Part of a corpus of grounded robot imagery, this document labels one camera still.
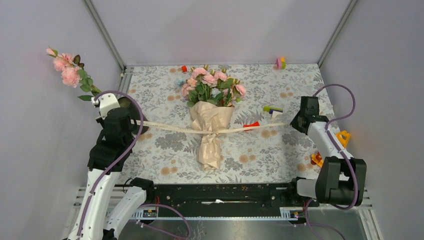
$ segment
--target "gray wall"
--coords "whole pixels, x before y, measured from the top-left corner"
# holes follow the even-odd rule
[[[93,0],[127,64],[316,63],[349,0]]]
[[[384,239],[424,235],[424,1],[359,1],[321,68],[324,82],[350,87],[356,112],[340,122],[348,149],[365,159],[366,187]],[[337,116],[349,112],[330,89]]]
[[[100,127],[48,45],[79,53],[101,90],[120,70],[82,1],[0,2],[0,239],[58,240]]]

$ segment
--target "red block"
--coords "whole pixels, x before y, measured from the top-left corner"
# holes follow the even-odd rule
[[[254,123],[250,124],[250,125],[246,125],[246,124],[244,124],[244,125],[243,125],[243,128],[248,128],[248,127],[258,127],[258,126],[260,126],[260,125],[259,125],[259,122],[257,121],[257,122],[254,122]]]

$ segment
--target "table surface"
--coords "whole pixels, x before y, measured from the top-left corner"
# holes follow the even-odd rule
[[[219,170],[202,170],[196,160],[201,136],[150,128],[143,134],[126,160],[119,182],[140,177],[156,184],[185,183],[274,183],[296,176],[316,178],[318,166],[310,164],[317,152],[303,133],[288,126],[300,107],[301,96],[312,96],[324,85],[317,64],[288,64],[277,70],[272,64],[211,65],[225,67],[227,73],[242,81],[247,89],[243,101],[235,103],[230,129],[259,121],[285,126],[261,128],[221,136],[222,157]],[[136,66],[128,93],[137,100],[150,122],[191,128],[187,100],[181,96],[175,80],[189,78],[181,66]],[[264,106],[283,109],[283,115],[271,120]],[[334,118],[326,90],[319,94],[322,115]],[[331,126],[339,132],[337,124]]]

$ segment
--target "pink flower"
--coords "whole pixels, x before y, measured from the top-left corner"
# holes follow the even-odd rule
[[[224,93],[224,96],[227,96],[228,95],[228,88],[222,90],[222,92]],[[233,94],[233,89],[232,88],[230,89],[230,92],[229,93],[230,94]]]
[[[203,67],[198,67],[198,68],[193,70],[191,77],[195,79],[199,76],[199,74],[206,75],[207,73],[208,72]]]
[[[217,81],[218,79],[221,79],[222,81],[226,82],[228,79],[228,76],[223,73],[222,71],[216,71],[215,75],[213,76]]]
[[[54,69],[56,69],[56,71],[58,72],[65,70],[65,68],[69,66],[69,63],[66,62],[65,60],[62,60],[61,58],[65,59],[69,63],[72,63],[74,56],[72,56],[69,53],[62,53],[57,55],[57,57],[53,60],[53,64],[54,64]]]
[[[56,53],[49,47],[47,48],[47,53],[53,56],[56,56]]]
[[[187,97],[189,95],[189,92],[191,90],[194,90],[194,89],[195,89],[194,87],[192,87],[192,86],[190,86],[186,83],[186,84],[182,85],[181,95],[183,95],[184,97]]]
[[[80,68],[78,66],[65,67],[62,72],[63,84],[76,88],[81,79],[80,75],[78,74],[79,69]]]
[[[241,98],[244,98],[246,96],[246,88],[240,84],[235,85],[235,88],[238,92],[240,92]]]
[[[217,86],[217,80],[209,73],[203,76],[203,80],[201,82],[207,84],[209,87]]]
[[[196,85],[198,84],[198,81],[192,77],[190,77],[187,80],[187,83],[191,86],[191,87],[196,87]]]

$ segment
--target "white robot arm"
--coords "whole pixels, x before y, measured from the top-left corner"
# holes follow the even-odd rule
[[[97,121],[102,123],[103,130],[97,144],[90,151],[85,195],[68,240],[118,239],[130,216],[146,201],[147,195],[154,192],[152,181],[135,178],[125,196],[105,220],[113,187],[129,153],[101,177],[97,185],[95,182],[106,167],[128,148],[134,138],[131,134],[130,114],[128,110],[120,107],[114,94],[105,94],[93,104],[100,107],[101,119]]]
[[[349,205],[354,202],[355,206],[359,206],[364,193],[367,165],[363,159],[354,158],[336,140],[334,132],[326,129],[328,122],[329,119],[326,116],[320,115],[317,97],[301,97],[300,111],[290,125],[310,137],[324,159],[324,163],[317,179],[297,180],[297,194],[317,199],[324,204]],[[347,161],[352,166],[354,176]],[[349,179],[339,180],[340,173]],[[357,185],[356,199],[354,199],[355,184]]]

